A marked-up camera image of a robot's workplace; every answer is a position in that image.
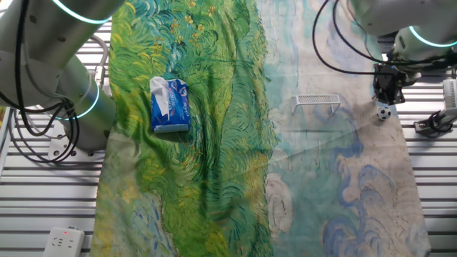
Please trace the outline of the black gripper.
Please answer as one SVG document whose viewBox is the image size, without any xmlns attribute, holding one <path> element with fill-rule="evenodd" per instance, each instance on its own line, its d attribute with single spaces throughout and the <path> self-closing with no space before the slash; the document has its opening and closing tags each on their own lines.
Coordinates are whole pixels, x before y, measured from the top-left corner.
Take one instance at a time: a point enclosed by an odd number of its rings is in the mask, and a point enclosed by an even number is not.
<svg viewBox="0 0 457 257">
<path fill-rule="evenodd" d="M 373 69 L 373 100 L 389 106 L 404 103 L 401 89 L 411 85 L 407 74 L 391 64 L 374 64 Z"/>
</svg>

